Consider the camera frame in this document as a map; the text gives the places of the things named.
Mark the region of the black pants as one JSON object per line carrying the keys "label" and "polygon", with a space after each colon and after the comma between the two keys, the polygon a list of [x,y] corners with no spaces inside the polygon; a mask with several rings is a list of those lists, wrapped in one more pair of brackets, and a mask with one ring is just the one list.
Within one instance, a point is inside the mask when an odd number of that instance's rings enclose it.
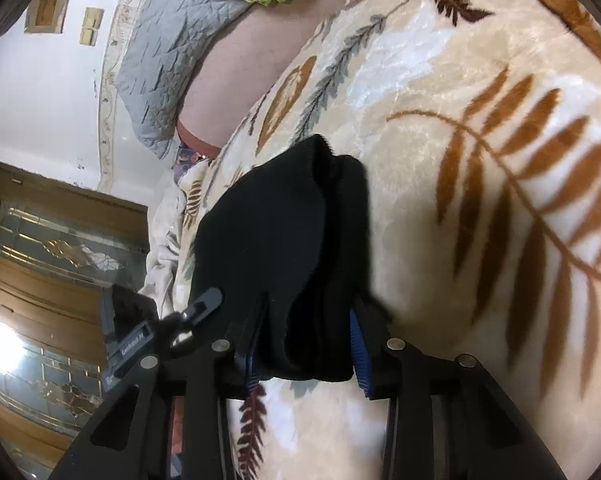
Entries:
{"label": "black pants", "polygon": [[370,386],[363,324],[387,316],[372,298],[366,170],[323,136],[239,178],[204,215],[192,246],[191,299],[221,292],[198,338],[229,339],[247,382]]}

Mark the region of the beige crumpled sheet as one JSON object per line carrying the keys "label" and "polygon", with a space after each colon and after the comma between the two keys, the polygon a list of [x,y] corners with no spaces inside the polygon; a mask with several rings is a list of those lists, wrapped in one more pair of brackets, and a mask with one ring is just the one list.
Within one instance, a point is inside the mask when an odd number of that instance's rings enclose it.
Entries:
{"label": "beige crumpled sheet", "polygon": [[188,262],[197,203],[168,176],[148,208],[150,252],[140,294],[154,301],[159,320],[186,308],[193,264]]}

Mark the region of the wooden glass-panel door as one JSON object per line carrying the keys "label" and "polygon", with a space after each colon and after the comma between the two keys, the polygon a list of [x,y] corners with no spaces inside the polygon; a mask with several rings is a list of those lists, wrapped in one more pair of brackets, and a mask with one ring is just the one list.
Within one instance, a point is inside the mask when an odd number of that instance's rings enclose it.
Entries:
{"label": "wooden glass-panel door", "polygon": [[102,401],[101,298],[140,288],[147,253],[143,206],[0,162],[0,448],[24,477]]}

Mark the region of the grey quilted blanket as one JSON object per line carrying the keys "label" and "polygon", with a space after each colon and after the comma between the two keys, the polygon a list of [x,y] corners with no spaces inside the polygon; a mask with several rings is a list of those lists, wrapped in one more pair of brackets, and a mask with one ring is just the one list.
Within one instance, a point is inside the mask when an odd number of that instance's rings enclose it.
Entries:
{"label": "grey quilted blanket", "polygon": [[181,99],[212,41],[250,4],[244,0],[148,0],[116,79],[137,140],[157,158],[170,150]]}

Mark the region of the leaf-patterned plush blanket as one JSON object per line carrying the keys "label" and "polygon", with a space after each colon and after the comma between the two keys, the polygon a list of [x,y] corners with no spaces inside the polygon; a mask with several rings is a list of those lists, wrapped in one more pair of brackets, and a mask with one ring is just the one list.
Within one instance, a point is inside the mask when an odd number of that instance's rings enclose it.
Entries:
{"label": "leaf-patterned plush blanket", "polygon": [[476,356],[601,474],[601,25],[579,0],[348,0],[193,180],[183,240],[312,133],[366,168],[395,334]]}

